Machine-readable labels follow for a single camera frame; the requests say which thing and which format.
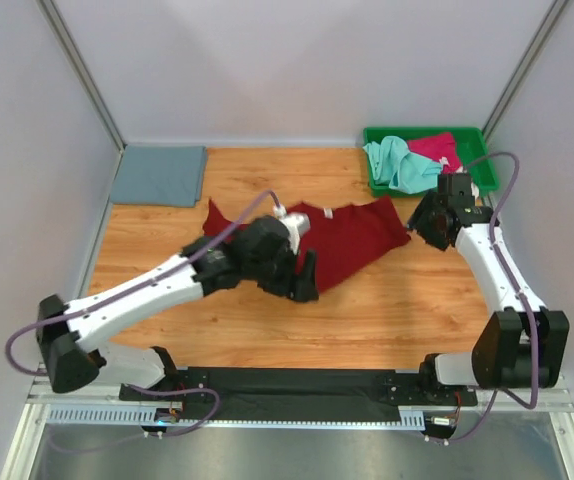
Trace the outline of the dark red t shirt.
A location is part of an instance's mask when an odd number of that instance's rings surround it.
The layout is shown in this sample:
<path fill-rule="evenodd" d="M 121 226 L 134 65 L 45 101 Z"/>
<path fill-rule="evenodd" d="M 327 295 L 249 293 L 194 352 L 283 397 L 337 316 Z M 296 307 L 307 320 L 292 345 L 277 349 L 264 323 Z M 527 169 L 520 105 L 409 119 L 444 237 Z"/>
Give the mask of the dark red t shirt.
<path fill-rule="evenodd" d="M 410 240 L 392 202 L 386 198 L 331 210 L 301 202 L 287 212 L 309 217 L 310 230 L 301 241 L 297 268 L 302 266 L 308 249 L 316 251 L 319 295 Z M 202 284 L 205 295 L 248 280 L 241 272 L 239 233 L 251 222 L 238 226 L 223 243 L 194 263 L 195 279 Z"/>

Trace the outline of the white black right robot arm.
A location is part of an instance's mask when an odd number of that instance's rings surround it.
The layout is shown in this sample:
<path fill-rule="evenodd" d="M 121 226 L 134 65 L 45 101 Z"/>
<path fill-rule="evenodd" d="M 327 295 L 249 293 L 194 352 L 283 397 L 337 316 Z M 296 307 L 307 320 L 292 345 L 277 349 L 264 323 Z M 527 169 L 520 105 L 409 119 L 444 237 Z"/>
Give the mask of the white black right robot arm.
<path fill-rule="evenodd" d="M 476 203 L 466 173 L 441 174 L 407 223 L 428 245 L 454 248 L 469 266 L 489 320 L 472 351 L 428 356 L 433 368 L 417 379 L 419 395 L 437 404 L 454 386 L 533 394 L 554 387 L 569 334 L 569 320 L 528 286 L 505 243 L 494 210 Z"/>

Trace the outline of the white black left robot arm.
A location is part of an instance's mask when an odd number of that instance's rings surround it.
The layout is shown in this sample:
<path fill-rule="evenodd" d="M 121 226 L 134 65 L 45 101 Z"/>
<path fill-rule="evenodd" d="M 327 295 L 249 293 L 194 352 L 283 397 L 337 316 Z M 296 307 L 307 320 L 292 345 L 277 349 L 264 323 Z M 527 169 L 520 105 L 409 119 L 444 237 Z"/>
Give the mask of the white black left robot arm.
<path fill-rule="evenodd" d="M 171 307 L 198 301 L 252 281 L 261 290 L 298 303 L 319 293 L 317 256 L 297 263 L 310 229 L 303 213 L 265 215 L 229 238 L 203 236 L 154 269 L 109 290 L 69 302 L 57 295 L 38 307 L 36 340 L 52 390 L 77 391 L 96 380 L 134 384 L 155 401 L 176 392 L 178 378 L 161 347 L 112 346 L 112 337 Z"/>

